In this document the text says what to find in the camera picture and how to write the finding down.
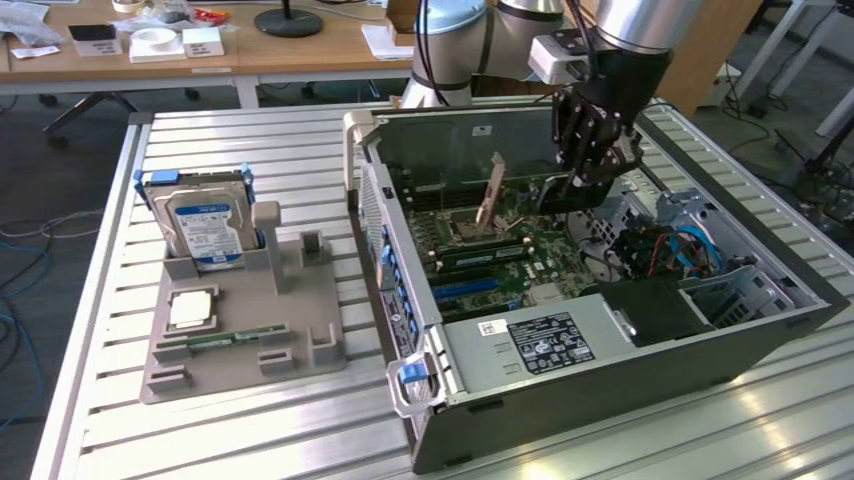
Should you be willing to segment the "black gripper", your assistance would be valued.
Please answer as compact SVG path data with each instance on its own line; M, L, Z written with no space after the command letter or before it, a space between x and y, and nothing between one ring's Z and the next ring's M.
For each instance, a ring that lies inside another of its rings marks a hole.
M635 120L656 92L671 53L601 49L592 59L584 79L552 100L557 162L579 188L608 184L639 167Z

